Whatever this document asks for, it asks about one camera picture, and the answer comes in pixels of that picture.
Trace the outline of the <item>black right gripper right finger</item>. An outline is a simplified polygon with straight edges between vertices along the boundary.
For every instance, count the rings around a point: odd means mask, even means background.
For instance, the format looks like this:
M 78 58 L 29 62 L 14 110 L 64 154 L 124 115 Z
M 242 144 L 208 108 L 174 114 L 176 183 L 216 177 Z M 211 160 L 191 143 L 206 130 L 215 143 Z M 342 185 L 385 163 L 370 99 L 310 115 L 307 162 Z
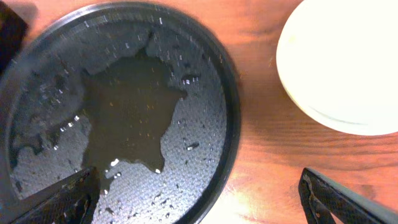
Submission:
M 397 223 L 397 214 L 368 200 L 327 176 L 304 168 L 298 183 L 308 223 Z

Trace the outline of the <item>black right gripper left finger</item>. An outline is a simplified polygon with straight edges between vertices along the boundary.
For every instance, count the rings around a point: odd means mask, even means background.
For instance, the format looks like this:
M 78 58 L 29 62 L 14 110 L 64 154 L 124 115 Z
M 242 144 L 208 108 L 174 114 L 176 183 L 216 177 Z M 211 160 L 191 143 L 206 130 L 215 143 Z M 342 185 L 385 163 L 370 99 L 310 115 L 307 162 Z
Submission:
M 91 223 L 99 198 L 99 174 L 89 167 L 10 205 L 9 223 Z

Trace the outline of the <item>light blue front plate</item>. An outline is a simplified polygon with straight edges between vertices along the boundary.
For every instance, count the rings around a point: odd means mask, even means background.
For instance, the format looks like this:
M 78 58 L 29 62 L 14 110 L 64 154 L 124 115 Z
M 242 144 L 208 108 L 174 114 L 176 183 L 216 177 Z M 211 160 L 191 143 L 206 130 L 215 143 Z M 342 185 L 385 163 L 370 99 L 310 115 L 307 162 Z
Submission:
M 348 134 L 397 131 L 397 1 L 304 0 L 277 44 L 279 78 L 316 122 Z

